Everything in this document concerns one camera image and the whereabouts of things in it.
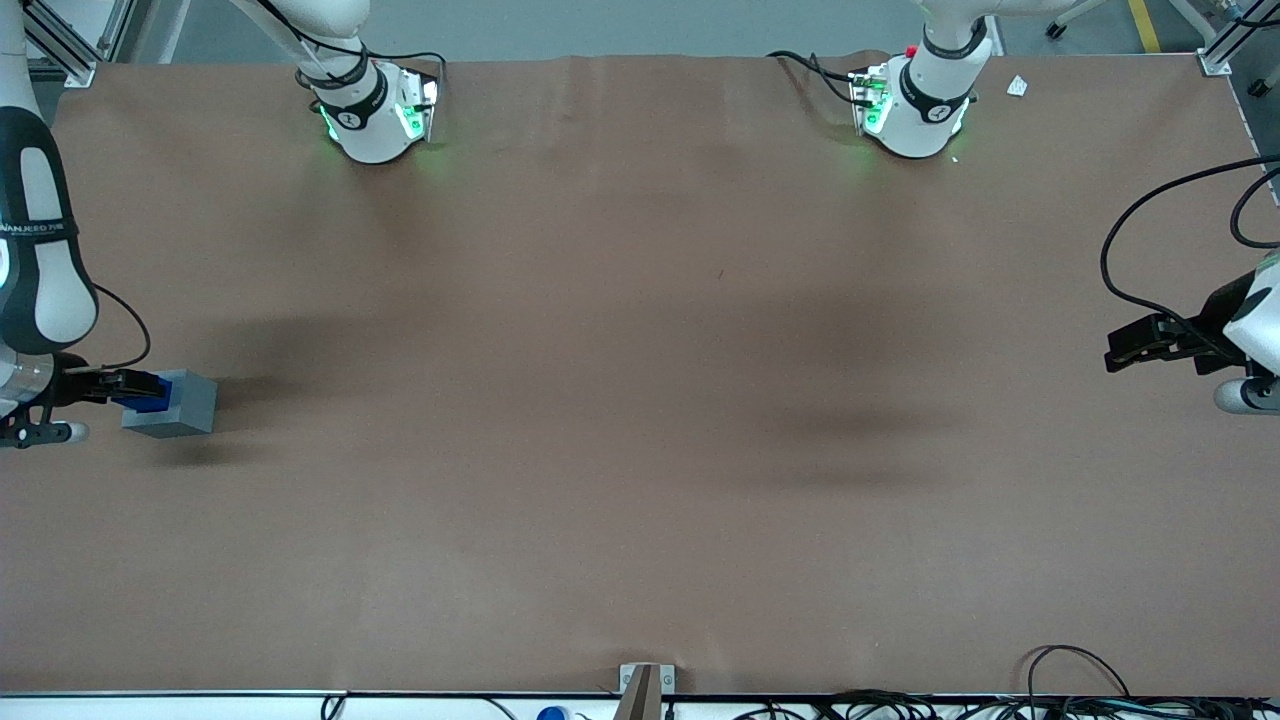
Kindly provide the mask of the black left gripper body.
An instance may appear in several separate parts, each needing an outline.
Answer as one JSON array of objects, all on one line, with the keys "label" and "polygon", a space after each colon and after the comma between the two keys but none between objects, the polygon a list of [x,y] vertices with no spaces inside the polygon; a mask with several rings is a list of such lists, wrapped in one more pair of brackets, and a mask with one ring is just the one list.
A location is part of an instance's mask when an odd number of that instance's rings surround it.
[{"label": "black left gripper body", "polygon": [[1210,375],[1228,368],[1251,368],[1247,352],[1225,336],[1225,325],[1236,315],[1254,279],[1247,272],[1219,287],[1204,300],[1194,316],[1171,318],[1172,343],[1164,356],[1166,363],[1190,360],[1197,375]]}]

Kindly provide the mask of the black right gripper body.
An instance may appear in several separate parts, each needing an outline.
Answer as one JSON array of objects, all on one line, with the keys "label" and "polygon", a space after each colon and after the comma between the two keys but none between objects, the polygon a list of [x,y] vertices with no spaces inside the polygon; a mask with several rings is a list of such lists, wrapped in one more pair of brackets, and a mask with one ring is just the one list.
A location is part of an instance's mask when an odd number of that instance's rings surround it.
[{"label": "black right gripper body", "polygon": [[40,407],[68,407],[76,404],[101,404],[100,370],[70,352],[52,355],[52,374],[38,396]]}]

